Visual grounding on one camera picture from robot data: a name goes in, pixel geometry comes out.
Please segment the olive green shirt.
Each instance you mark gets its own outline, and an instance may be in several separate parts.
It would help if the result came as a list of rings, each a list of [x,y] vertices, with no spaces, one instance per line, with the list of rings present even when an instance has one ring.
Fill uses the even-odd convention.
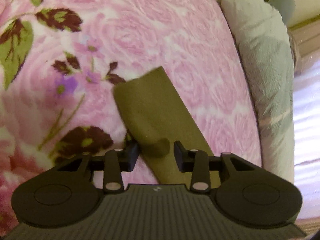
[[[141,149],[142,157],[161,184],[191,183],[191,173],[179,171],[174,142],[185,149],[212,150],[163,67],[113,88],[120,117]]]

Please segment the pink floral bed blanket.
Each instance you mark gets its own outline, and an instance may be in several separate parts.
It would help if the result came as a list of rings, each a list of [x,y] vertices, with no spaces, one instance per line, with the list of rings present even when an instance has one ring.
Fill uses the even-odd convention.
[[[163,67],[214,154],[261,164],[240,58],[215,0],[1,0],[1,235],[13,191],[71,151],[119,148],[113,87]]]

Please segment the pink window curtain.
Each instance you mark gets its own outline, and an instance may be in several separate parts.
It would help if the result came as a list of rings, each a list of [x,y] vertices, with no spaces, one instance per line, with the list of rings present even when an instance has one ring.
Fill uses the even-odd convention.
[[[319,230],[319,60],[295,75],[293,92],[295,185],[303,195],[297,224]]]

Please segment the grey and cream duvet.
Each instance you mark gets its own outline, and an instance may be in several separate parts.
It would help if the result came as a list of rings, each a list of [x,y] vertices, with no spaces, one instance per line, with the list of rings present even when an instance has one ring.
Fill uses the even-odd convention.
[[[263,168],[294,181],[293,58],[287,27],[263,0],[222,0],[257,117]]]

